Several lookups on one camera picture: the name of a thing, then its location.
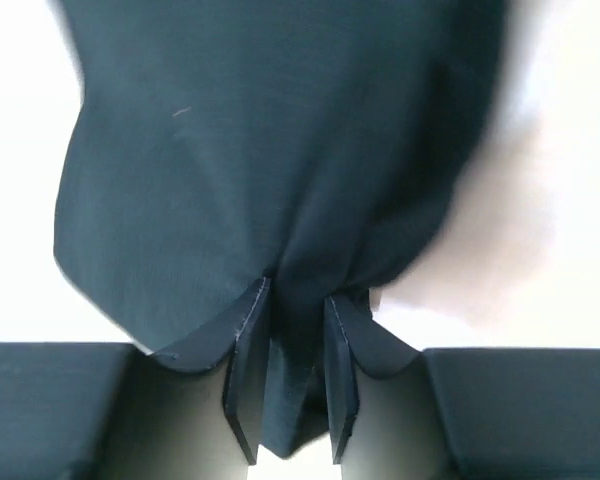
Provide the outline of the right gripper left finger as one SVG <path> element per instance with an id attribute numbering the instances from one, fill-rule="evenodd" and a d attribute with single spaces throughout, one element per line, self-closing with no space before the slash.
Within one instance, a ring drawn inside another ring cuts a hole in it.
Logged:
<path id="1" fill-rule="evenodd" d="M 205 375 L 227 362 L 223 415 L 248 464 L 257 462 L 269 357 L 270 280 L 249 286 L 226 310 L 150 355 L 182 375 Z"/>

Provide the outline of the black tank top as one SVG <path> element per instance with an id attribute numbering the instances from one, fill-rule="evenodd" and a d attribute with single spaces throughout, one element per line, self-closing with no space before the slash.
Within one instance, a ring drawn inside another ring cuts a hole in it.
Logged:
<path id="1" fill-rule="evenodd" d="M 83 103 L 55 259 L 161 349 L 271 283 L 267 449 L 304 441 L 324 302 L 396 279 L 486 127 L 506 1 L 63 1 Z"/>

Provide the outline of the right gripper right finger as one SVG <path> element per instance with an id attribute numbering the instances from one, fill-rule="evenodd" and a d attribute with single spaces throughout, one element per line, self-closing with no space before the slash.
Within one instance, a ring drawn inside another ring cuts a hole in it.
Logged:
<path id="1" fill-rule="evenodd" d="M 375 322 L 369 308 L 343 295 L 324 303 L 323 366 L 332 460 L 342 460 L 359 414 L 357 371 L 373 380 L 397 376 L 420 352 Z"/>

